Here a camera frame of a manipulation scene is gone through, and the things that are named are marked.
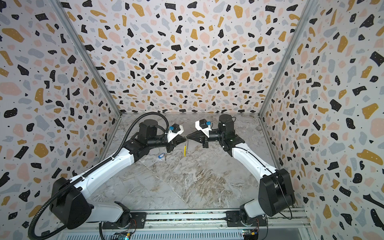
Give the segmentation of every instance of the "side wall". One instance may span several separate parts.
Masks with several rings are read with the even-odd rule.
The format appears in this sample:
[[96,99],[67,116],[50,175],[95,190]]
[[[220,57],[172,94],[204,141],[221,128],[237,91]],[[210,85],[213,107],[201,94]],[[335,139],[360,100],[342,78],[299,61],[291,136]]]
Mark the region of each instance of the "side wall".
[[262,120],[318,239],[384,236],[384,1],[319,1]]
[[[117,116],[47,1],[1,3],[0,238],[27,239],[60,177],[98,162]],[[48,211],[38,233],[59,221]]]
[[306,1],[66,0],[125,112],[258,112]]

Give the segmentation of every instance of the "metal corner post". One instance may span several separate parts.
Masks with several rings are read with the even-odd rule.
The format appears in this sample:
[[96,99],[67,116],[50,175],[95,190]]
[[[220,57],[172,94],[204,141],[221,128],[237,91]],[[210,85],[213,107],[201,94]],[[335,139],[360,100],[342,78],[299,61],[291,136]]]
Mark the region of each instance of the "metal corner post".
[[264,104],[262,105],[262,107],[260,109],[259,117],[263,116],[265,114],[266,110],[268,109],[268,105],[269,105],[268,103],[271,101],[272,96],[275,92],[274,89],[277,87],[277,85],[279,83],[279,79],[281,78],[281,76],[284,73],[284,70],[285,70],[285,68],[286,68],[295,48],[296,48],[297,43],[300,40],[300,37],[302,36],[302,34],[305,30],[305,27],[307,26],[310,15],[312,14],[317,2],[318,2],[318,0],[307,0],[307,3],[305,4],[304,10],[303,10],[303,14],[301,15],[301,18],[297,24],[297,28],[295,30],[295,33],[293,34],[292,39],[291,39],[290,43],[288,44],[285,55],[283,56],[283,59],[281,60],[280,67],[277,70],[275,77],[273,78],[272,84],[270,86],[270,90],[268,91],[268,93],[265,97],[265,100],[264,100]]
[[77,48],[77,50],[79,51],[79,54],[83,58],[87,67],[89,68],[89,71],[92,73],[93,77],[95,78],[95,80],[96,80],[97,84],[99,85],[102,93],[104,94],[105,98],[107,99],[110,107],[116,113],[116,115],[120,117],[121,112],[118,109],[116,102],[113,100],[111,94],[109,93],[107,86],[104,84],[99,72],[96,70],[96,67],[93,64],[91,57],[87,54],[84,45],[81,43],[80,38],[79,38],[75,28],[71,24],[69,18],[67,17],[64,9],[62,8],[60,1],[59,0],[49,0],[49,3],[51,5],[53,11],[55,12],[57,17],[59,18],[59,21],[62,23],[63,28],[66,30],[69,37],[71,38],[75,48]]

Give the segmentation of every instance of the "terrazzo wall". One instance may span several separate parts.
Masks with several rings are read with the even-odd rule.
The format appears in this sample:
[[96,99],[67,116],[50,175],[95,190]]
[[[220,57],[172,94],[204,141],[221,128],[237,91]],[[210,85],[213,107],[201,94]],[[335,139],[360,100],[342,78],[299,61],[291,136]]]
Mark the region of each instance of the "terrazzo wall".
[[[111,112],[47,1],[0,1],[0,239],[27,228],[60,177],[98,161]],[[59,223],[46,211],[36,232]]]
[[262,120],[318,239],[384,239],[383,0],[319,1]]
[[306,1],[66,0],[122,112],[259,112]]

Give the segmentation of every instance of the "gray marble surface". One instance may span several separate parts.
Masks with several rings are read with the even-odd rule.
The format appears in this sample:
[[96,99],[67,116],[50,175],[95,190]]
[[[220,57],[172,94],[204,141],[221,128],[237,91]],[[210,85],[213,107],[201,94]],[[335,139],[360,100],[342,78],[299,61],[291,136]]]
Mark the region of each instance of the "gray marble surface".
[[[107,156],[120,145],[125,132],[139,114],[123,115]],[[219,115],[166,114],[169,124],[184,127],[183,136],[195,131],[194,122],[205,118],[217,128]],[[235,131],[263,160],[274,166],[256,115],[236,114]],[[161,117],[149,116],[165,127]],[[138,131],[138,124],[131,135]],[[180,144],[159,159],[165,148],[152,149],[147,156],[122,169],[93,193],[89,200],[120,201],[130,209],[211,209],[238,208],[258,194],[258,182],[218,142],[209,148],[189,140],[187,156]]]

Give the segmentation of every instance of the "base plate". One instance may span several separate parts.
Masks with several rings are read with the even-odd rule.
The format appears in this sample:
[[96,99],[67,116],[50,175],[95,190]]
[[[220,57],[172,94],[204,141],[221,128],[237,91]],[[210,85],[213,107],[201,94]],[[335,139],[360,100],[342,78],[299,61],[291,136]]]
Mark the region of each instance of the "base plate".
[[[136,221],[136,229],[143,229],[144,228],[144,225],[145,225],[145,220],[146,220],[146,217],[147,217],[147,213],[146,212],[131,212],[131,215],[132,215],[132,219],[134,219]],[[103,224],[103,227],[102,229],[118,229],[118,230],[121,230],[120,228],[118,228],[117,226],[114,225],[113,222],[105,222]]]
[[[227,219],[230,221],[227,221],[228,227],[244,227],[243,223],[240,220],[240,214],[239,211],[226,211]],[[259,226],[265,227],[266,226],[266,219],[263,219],[263,216],[257,216],[256,217],[259,220]],[[257,222],[254,222],[249,227],[257,227]]]

